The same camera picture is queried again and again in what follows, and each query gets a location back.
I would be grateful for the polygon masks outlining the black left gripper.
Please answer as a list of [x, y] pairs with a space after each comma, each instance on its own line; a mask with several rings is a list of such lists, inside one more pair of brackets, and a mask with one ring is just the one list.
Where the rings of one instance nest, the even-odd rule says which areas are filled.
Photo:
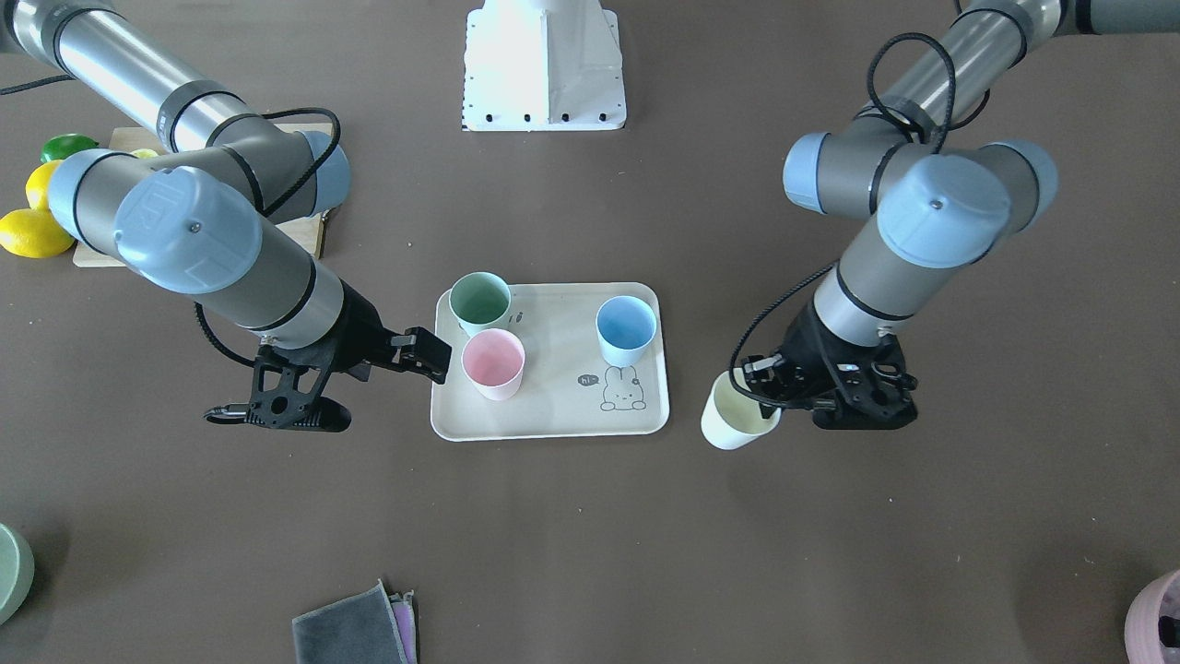
[[809, 410], [819, 399], [851, 403], [838, 364], [867, 364], [874, 346], [858, 346], [834, 335], [809, 303], [784, 335], [780, 354], [743, 359], [743, 379], [754, 395], [785, 410]]

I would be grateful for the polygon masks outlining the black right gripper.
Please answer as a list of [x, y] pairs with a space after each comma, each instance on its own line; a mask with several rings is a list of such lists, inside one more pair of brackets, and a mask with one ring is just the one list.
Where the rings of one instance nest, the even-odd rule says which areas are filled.
[[368, 381], [372, 367], [384, 367], [425, 375], [434, 384], [446, 383], [452, 346], [420, 326], [400, 335], [388, 331], [368, 300], [348, 283], [342, 282], [342, 287], [343, 303], [336, 323], [313, 344], [313, 369]]

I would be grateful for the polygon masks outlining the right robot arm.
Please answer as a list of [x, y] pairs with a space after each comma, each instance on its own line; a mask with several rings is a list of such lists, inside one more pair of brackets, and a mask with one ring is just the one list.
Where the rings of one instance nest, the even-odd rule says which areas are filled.
[[4, 50], [32, 55], [156, 131], [165, 155], [66, 157], [48, 205], [70, 239], [260, 338], [261, 384], [372, 367], [445, 382], [450, 346], [392, 331], [356, 290], [278, 229], [341, 205], [350, 167], [330, 131], [284, 131], [136, 29], [109, 1], [5, 1]]

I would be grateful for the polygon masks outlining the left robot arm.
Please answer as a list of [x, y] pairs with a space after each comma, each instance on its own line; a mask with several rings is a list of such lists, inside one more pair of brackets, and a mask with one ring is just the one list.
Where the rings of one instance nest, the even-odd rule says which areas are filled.
[[992, 84], [1057, 35], [1176, 31], [1175, 1], [971, 1], [930, 53], [877, 92], [841, 134], [814, 132], [785, 159], [789, 200], [863, 219], [768, 356], [733, 354], [725, 379], [763, 418], [809, 410], [827, 429], [896, 429], [917, 418], [898, 331], [958, 270], [1032, 226], [1058, 190], [1043, 147], [1007, 140], [949, 150]]

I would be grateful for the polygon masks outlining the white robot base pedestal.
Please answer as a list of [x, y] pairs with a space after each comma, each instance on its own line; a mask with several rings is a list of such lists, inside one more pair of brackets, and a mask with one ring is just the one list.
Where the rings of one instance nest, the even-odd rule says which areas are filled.
[[466, 131], [625, 125], [620, 21], [598, 1], [485, 1], [466, 17], [464, 64]]

